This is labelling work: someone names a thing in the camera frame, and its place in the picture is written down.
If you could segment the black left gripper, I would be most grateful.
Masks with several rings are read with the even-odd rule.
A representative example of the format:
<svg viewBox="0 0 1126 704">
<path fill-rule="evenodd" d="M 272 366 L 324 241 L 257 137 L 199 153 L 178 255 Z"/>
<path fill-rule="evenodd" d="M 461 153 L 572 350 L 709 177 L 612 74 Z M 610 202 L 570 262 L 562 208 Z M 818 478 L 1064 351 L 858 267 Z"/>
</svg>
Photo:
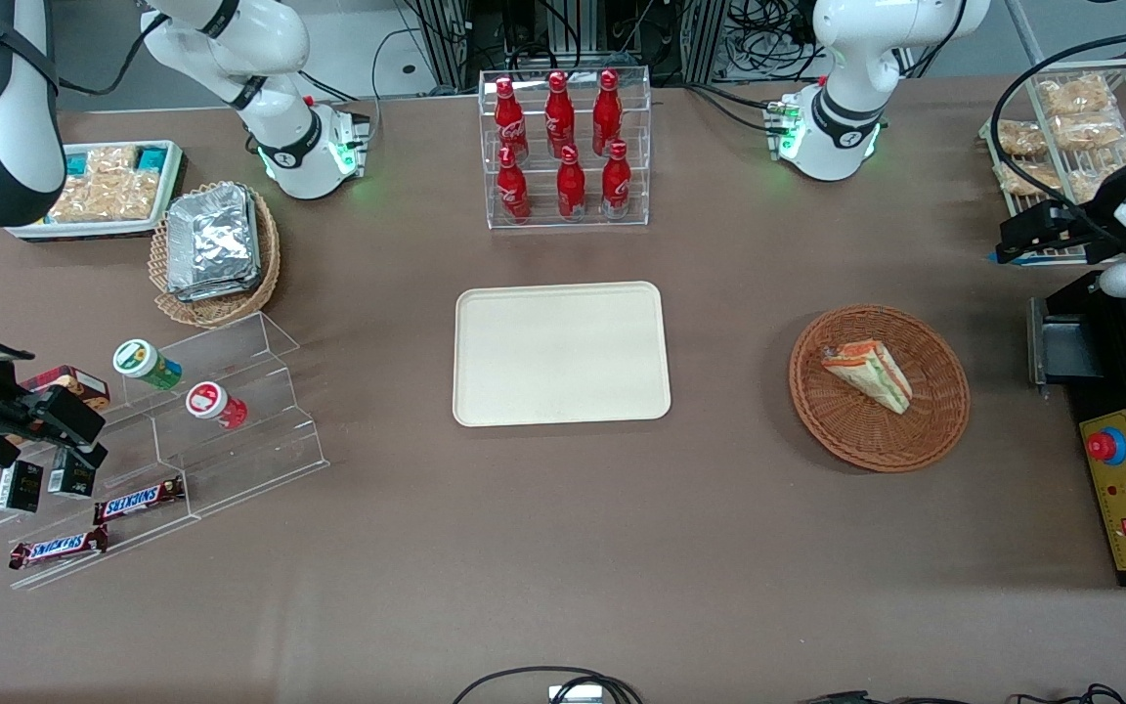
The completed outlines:
<svg viewBox="0 0 1126 704">
<path fill-rule="evenodd" d="M 1000 232 L 995 262 L 1001 266 L 1071 266 L 1075 249 L 1089 266 L 1126 257 L 1126 235 L 1112 212 L 1103 213 L 1091 203 L 1038 200 L 1006 219 Z"/>
</svg>

